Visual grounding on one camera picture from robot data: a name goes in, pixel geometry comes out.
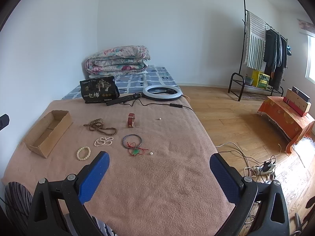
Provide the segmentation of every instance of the orange tablecloth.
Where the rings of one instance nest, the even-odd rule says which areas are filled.
[[[291,139],[286,147],[286,153],[292,153],[292,145],[298,143],[304,136],[309,137],[315,120],[307,114],[303,117],[283,101],[283,97],[267,97],[258,112],[265,112],[284,133]]]

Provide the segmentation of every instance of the black and white striped cloth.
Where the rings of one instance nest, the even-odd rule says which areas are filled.
[[[266,22],[250,11],[246,17],[246,46],[243,64],[261,70],[266,45]]]
[[[11,223],[17,228],[21,236],[27,236],[27,222],[32,204],[32,195],[26,187],[17,182],[10,182],[5,187],[5,202],[7,217]],[[67,222],[68,229],[73,236],[78,236],[76,233],[69,214],[65,214],[64,218]],[[92,216],[104,236],[117,236],[115,232],[103,221]]]

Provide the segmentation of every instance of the blue checkered bedsheet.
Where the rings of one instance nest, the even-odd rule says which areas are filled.
[[[142,92],[143,88],[150,85],[169,85],[178,87],[165,67],[148,67],[147,73],[145,74],[118,75],[115,76],[115,83],[120,94]],[[81,87],[79,85],[63,99],[75,99],[81,97]]]

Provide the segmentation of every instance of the red string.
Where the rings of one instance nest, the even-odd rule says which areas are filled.
[[[129,147],[129,148],[128,148],[128,153],[129,153],[131,156],[136,156],[137,154],[143,155],[144,152],[145,152],[145,150],[149,150],[149,149],[144,149],[144,148],[140,148],[140,147],[137,147],[137,148],[136,148],[136,143],[135,143],[135,142],[133,142],[133,143],[131,143],[131,144],[129,144],[129,143],[127,142],[127,146]],[[137,153],[137,154],[133,155],[132,153],[130,153],[130,151],[129,151],[130,149],[132,149],[132,150],[141,149],[141,150],[143,151],[143,153]]]

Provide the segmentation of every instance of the open cardboard box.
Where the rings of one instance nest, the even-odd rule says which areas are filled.
[[[51,111],[31,128],[24,143],[31,151],[47,158],[71,124],[72,118],[68,111]]]

